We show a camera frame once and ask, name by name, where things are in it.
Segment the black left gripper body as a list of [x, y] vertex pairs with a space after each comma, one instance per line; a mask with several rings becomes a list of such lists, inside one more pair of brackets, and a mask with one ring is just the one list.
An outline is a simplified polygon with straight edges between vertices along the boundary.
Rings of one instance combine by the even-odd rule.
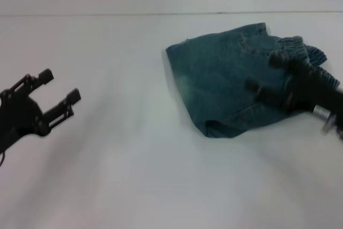
[[27, 135], [45, 137], [51, 132], [42, 110], [30, 94], [30, 91], [1, 92], [2, 152]]

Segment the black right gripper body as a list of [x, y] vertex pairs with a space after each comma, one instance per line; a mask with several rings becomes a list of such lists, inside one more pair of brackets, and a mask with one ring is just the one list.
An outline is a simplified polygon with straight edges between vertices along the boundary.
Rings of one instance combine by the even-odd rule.
[[320, 78], [320, 72], [298, 60], [290, 60], [291, 79], [287, 86], [287, 109], [313, 112], [316, 106], [335, 115], [342, 122], [342, 91], [337, 90]]

